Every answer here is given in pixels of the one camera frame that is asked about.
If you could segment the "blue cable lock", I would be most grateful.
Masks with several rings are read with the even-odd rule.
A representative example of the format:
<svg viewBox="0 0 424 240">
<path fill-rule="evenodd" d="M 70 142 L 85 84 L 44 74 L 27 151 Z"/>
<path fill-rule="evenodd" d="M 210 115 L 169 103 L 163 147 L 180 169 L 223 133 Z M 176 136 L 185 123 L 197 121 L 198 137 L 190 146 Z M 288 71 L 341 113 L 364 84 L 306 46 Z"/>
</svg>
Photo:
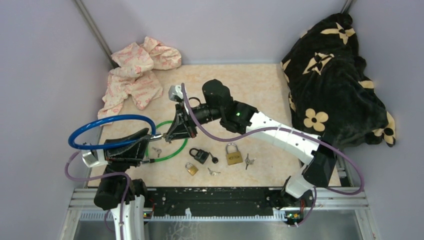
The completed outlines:
<svg viewBox="0 0 424 240">
<path fill-rule="evenodd" d="M 98 145 L 86 145 L 86 144 L 77 144 L 75 140 L 79 135 L 85 133 L 86 131 L 90 129 L 99 127 L 101 125 L 105 125 L 107 123 L 112 123 L 117 121 L 126 121 L 126 120 L 138 120 L 138 121 L 146 122 L 149 124 L 151 128 L 151 133 L 153 135 L 157 133 L 156 125 L 154 121 L 150 119 L 149 117 L 144 115 L 137 115 L 137 114 L 123 114 L 123 115 L 115 115 L 115 116 L 101 118 L 81 126 L 80 128 L 76 129 L 73 133 L 70 134 L 67 143 L 71 148 L 74 148 L 77 150 L 98 150 L 98 149 L 107 150 L 112 147 L 120 147 L 124 144 L 109 143 L 109 144 L 98 144 Z"/>
</svg>

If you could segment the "green cable lock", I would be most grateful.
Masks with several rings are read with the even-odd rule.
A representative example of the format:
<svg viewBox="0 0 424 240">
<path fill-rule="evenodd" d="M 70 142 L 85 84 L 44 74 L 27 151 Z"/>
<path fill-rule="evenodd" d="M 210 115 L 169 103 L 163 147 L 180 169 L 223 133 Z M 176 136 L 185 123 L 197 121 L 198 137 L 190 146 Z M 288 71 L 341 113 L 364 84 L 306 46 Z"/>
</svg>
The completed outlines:
<svg viewBox="0 0 424 240">
<path fill-rule="evenodd" d="M 186 138 L 186 139 L 183 140 L 181 145 L 178 148 L 175 149 L 174 152 L 167 154 L 167 155 L 164 155 L 164 156 L 160 156 L 160 158 L 150 157 L 149 150 L 147 149 L 146 153 L 145 153 L 145 159 L 143 159 L 141 161 L 141 163 L 142 164 L 152 164 L 152 163 L 159 163 L 159 162 L 163 162 L 163 161 L 166 161 L 166 160 L 170 160 L 170 159 L 176 157 L 177 155 L 179 155 L 183 151 L 183 149 L 187 146 L 187 144 L 188 144 L 188 139 Z"/>
</svg>

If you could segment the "black padlock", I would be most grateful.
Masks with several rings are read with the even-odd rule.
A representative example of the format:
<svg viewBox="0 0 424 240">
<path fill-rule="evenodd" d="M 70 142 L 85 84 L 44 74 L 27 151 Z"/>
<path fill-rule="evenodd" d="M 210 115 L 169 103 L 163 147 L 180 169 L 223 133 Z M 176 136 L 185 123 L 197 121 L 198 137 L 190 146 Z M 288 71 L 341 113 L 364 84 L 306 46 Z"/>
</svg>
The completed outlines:
<svg viewBox="0 0 424 240">
<path fill-rule="evenodd" d="M 203 149 L 191 148 L 189 155 L 203 165 L 210 156 L 210 153 Z"/>
</svg>

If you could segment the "small brass padlock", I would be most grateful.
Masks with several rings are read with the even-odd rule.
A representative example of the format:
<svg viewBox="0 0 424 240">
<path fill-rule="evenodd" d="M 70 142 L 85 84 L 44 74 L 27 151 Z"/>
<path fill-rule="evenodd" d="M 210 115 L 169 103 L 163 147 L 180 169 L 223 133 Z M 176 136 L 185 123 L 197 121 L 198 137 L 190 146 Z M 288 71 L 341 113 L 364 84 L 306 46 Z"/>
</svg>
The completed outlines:
<svg viewBox="0 0 424 240">
<path fill-rule="evenodd" d="M 185 169 L 191 176 L 194 176 L 199 171 L 195 165 L 189 162 L 185 164 Z"/>
</svg>

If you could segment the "black padlock key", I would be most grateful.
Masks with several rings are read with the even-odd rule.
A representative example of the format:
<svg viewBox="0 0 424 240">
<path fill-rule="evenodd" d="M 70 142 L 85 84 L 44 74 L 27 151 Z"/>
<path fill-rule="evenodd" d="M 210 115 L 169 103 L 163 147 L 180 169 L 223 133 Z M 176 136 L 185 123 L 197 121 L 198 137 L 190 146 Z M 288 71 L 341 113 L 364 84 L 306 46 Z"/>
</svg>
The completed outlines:
<svg viewBox="0 0 424 240">
<path fill-rule="evenodd" d="M 217 164 L 219 162 L 219 159 L 215 157 L 211 152 L 209 152 L 209 155 L 211 156 L 211 161 L 213 164 Z"/>
</svg>

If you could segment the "small padlock keys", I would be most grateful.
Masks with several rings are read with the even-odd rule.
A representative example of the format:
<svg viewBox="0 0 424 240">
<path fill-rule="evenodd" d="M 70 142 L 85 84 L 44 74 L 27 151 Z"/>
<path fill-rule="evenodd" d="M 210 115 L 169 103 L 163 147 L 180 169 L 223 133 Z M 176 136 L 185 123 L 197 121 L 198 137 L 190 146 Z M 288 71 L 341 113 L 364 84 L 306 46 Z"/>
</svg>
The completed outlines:
<svg viewBox="0 0 424 240">
<path fill-rule="evenodd" d="M 219 171 L 211 170 L 209 167 L 207 168 L 207 170 L 208 170 L 208 172 L 209 172 L 209 174 L 210 174 L 211 176 L 217 176 L 217 175 L 219 175 L 219 174 L 220 174 L 220 172 L 219 172 Z"/>
</svg>

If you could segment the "large brass padlock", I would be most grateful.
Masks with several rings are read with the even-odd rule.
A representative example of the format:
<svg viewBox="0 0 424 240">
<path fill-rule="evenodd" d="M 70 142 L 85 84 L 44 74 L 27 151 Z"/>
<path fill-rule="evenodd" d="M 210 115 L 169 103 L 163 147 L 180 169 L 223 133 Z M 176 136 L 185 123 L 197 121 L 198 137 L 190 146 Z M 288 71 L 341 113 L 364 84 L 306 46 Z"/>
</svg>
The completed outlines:
<svg viewBox="0 0 424 240">
<path fill-rule="evenodd" d="M 235 143 L 228 143 L 225 147 L 225 152 L 228 166 L 240 164 L 243 162 L 242 154 Z"/>
</svg>

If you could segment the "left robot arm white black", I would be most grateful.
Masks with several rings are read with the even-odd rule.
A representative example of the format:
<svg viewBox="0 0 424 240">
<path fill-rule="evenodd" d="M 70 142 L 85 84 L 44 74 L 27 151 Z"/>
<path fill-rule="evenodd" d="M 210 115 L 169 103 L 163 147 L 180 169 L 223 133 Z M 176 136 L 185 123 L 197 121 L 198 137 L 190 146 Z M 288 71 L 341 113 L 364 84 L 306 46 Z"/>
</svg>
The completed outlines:
<svg viewBox="0 0 424 240">
<path fill-rule="evenodd" d="M 107 163 L 103 171 L 106 177 L 100 180 L 94 204 L 112 213 L 117 240 L 142 237 L 141 230 L 135 228 L 134 213 L 136 207 L 142 208 L 149 203 L 150 193 L 142 179 L 132 180 L 126 171 L 141 165 L 150 140 L 149 129 L 144 128 L 125 137 L 105 140 L 106 145 L 125 144 L 100 151 Z"/>
</svg>

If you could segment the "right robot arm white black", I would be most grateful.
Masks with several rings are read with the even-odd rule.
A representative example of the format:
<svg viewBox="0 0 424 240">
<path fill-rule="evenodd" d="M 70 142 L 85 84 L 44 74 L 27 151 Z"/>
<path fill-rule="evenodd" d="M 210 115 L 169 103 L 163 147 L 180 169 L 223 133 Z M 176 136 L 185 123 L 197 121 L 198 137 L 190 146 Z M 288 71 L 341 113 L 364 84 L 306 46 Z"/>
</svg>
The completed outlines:
<svg viewBox="0 0 424 240">
<path fill-rule="evenodd" d="M 295 206 L 302 195 L 313 187 L 327 188 L 333 174 L 335 148 L 319 135 L 305 133 L 266 116 L 256 107 L 234 100 L 230 89 L 217 79 L 202 86 L 205 103 L 191 107 L 183 85 L 173 85 L 168 97 L 176 102 L 175 117 L 165 134 L 165 141 L 195 138 L 202 125 L 218 120 L 233 138 L 208 136 L 219 142 L 232 143 L 245 137 L 268 142 L 298 158 L 303 166 L 286 181 L 281 199 L 287 206 Z"/>
</svg>

